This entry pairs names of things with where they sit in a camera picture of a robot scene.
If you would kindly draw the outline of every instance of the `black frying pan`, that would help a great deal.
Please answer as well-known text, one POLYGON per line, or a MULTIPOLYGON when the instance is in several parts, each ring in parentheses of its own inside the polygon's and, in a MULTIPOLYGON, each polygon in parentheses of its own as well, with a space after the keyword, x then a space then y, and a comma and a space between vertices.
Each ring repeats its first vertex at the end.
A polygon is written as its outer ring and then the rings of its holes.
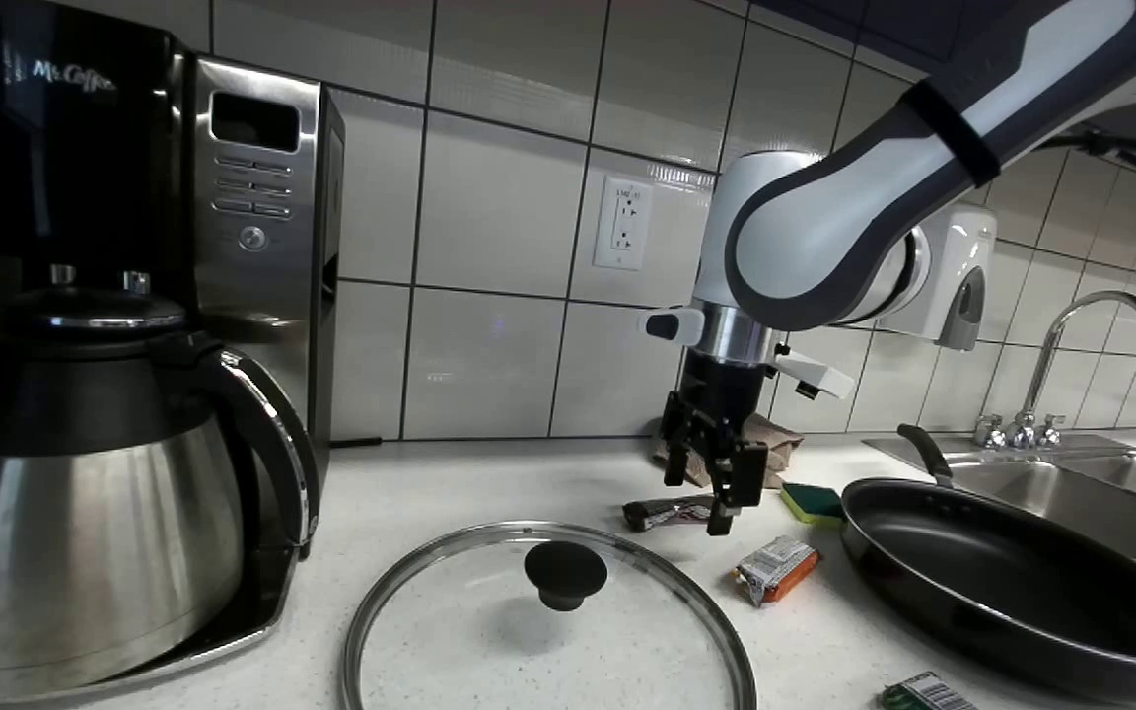
POLYGON ((917 626, 1086 701, 1136 707, 1136 565, 1008 504, 957 492, 934 444, 900 428, 934 473, 845 491, 845 548, 917 626))

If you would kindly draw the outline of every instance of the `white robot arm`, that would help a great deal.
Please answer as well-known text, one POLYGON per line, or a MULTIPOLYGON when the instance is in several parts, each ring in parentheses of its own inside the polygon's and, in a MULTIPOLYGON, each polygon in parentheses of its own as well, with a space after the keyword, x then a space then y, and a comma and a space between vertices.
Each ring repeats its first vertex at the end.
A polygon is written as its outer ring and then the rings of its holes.
POLYGON ((687 349, 664 415, 666 482, 687 448, 715 473, 711 533, 762 496, 766 450, 742 444, 767 375, 766 333, 853 323, 890 307, 912 231, 1003 168, 1136 93, 1136 0, 1008 0, 980 44, 913 85, 828 160, 748 156, 715 194, 695 304, 652 320, 687 349))

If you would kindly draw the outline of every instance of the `stainless steel sink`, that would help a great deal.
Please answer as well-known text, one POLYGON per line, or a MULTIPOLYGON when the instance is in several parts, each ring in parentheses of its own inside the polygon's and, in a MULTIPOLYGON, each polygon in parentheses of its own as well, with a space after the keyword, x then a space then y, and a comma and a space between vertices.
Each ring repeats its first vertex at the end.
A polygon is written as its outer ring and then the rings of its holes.
MULTIPOLYGON (((923 466, 912 444, 890 440, 873 448, 923 466)), ((976 457, 976 450, 957 440, 937 440, 937 448, 951 457, 957 491, 1004 502, 1087 541, 1100 541, 1120 558, 1136 558, 1136 461, 1125 448, 1074 448, 1055 450, 1053 461, 976 457)))

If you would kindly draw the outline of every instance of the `wall outlet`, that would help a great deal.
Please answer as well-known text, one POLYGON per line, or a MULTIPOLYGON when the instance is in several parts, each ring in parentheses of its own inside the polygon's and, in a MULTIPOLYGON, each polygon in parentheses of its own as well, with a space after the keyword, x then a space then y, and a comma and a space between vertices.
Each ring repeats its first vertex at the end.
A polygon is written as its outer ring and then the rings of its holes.
POLYGON ((594 239, 599 267, 648 264, 652 190, 641 181, 603 179, 603 214, 594 239))

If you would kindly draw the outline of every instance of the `kitchen counter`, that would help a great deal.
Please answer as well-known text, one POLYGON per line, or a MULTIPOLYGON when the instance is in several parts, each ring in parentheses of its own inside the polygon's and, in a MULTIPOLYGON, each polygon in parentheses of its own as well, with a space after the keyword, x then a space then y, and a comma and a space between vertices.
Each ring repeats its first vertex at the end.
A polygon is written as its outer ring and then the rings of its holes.
MULTIPOLYGON (((923 477, 859 444, 804 444, 788 482, 846 484, 854 477, 923 477)), ((295 574, 281 630, 220 669, 184 674, 93 707, 113 710, 331 710, 345 622, 368 590, 408 548, 491 521, 569 521, 623 533, 619 504, 635 496, 687 496, 664 491, 637 444, 408 444, 341 450, 331 457, 314 554, 295 574)), ((1021 686, 913 634, 888 611, 838 558, 830 528, 813 528, 824 554, 815 575, 782 605, 748 608, 723 575, 777 533, 799 528, 766 492, 762 508, 735 521, 724 541, 703 524, 670 524, 635 538, 695 575, 748 646, 762 710, 869 710, 873 700, 917 672, 937 672, 980 710, 1045 707, 1045 691, 1021 686)))

